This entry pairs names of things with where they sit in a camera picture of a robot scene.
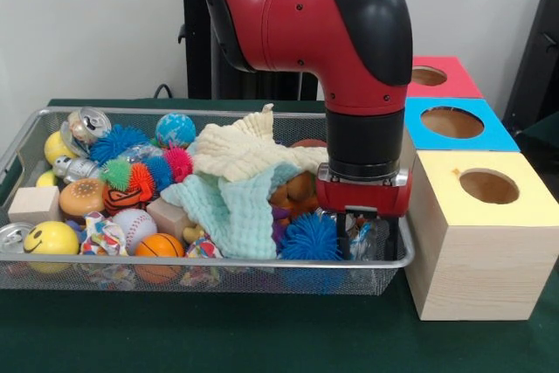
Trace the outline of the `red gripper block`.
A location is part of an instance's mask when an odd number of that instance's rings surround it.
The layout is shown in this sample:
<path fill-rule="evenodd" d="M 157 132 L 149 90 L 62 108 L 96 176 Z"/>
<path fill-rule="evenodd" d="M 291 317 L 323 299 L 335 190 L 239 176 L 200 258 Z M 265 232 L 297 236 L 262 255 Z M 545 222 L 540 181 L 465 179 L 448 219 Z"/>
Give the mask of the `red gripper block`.
<path fill-rule="evenodd" d="M 319 206 L 337 213 L 337 245 L 344 260 L 351 257 L 345 212 L 366 209 L 375 210 L 380 218 L 389 218 L 386 259 L 397 259 L 398 218 L 409 209 L 411 198 L 411 172 L 408 169 L 400 169 L 393 177 L 383 180 L 362 182 L 335 176 L 326 163 L 321 163 L 315 189 Z"/>

